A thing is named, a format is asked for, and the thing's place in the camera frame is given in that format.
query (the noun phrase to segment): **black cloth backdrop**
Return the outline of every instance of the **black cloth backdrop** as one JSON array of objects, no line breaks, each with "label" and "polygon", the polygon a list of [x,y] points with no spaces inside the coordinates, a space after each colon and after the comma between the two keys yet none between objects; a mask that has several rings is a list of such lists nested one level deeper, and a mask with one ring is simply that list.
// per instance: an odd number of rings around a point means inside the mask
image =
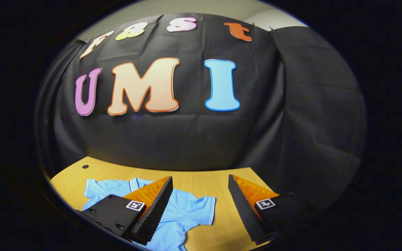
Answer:
[{"label": "black cloth backdrop", "polygon": [[[196,29],[166,30],[172,19],[190,16],[197,19]],[[126,27],[144,21],[148,25],[142,35],[115,40]],[[248,28],[253,41],[232,36],[225,22]],[[54,74],[45,79],[37,110],[37,116],[43,116],[37,126],[43,132],[39,141],[43,149],[59,150],[40,153],[49,155],[49,176],[85,156],[156,170],[251,167],[275,192],[295,192],[321,208],[351,181],[364,148],[364,99],[345,60],[311,28],[268,32],[227,17],[177,13],[113,30],[83,59],[79,55],[97,36],[86,46],[70,44],[52,67]],[[180,60],[173,76],[179,108],[150,113],[142,104],[134,112],[124,98],[128,112],[110,116],[112,68],[132,62],[143,76],[162,57]],[[211,94],[206,59],[235,62],[238,110],[218,112],[204,106]],[[96,105],[92,114],[80,116],[74,104],[75,80],[96,67],[102,67]]]}]

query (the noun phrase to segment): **table surface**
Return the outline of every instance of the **table surface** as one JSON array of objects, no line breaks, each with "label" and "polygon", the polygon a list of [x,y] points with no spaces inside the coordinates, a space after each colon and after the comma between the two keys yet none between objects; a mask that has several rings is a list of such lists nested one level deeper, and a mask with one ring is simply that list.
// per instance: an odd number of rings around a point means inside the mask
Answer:
[{"label": "table surface", "polygon": [[70,207],[82,210],[83,205],[88,201],[88,198],[83,195],[88,178],[96,181],[129,181],[137,177],[156,181],[166,176],[172,176],[174,189],[190,192],[198,198],[202,196],[217,198],[213,224],[210,226],[199,225],[187,232],[184,246],[188,251],[247,251],[263,246],[268,242],[256,245],[251,241],[244,228],[228,189],[230,174],[271,190],[249,167],[205,172],[177,172],[127,167],[91,157],[85,157],[62,170],[51,179],[51,184]]}]

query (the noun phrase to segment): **light blue polo shirt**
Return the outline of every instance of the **light blue polo shirt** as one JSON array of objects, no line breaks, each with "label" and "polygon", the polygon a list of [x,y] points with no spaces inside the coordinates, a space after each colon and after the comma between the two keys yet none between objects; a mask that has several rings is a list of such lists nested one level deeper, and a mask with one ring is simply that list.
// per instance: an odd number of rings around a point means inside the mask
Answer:
[{"label": "light blue polo shirt", "polygon": [[[153,181],[133,178],[130,181],[86,180],[84,195],[89,198],[83,210],[93,206],[110,194],[124,197]],[[164,210],[155,234],[146,246],[152,251],[186,251],[185,233],[198,225],[211,225],[215,215],[215,197],[196,198],[193,194],[174,189]]]}]

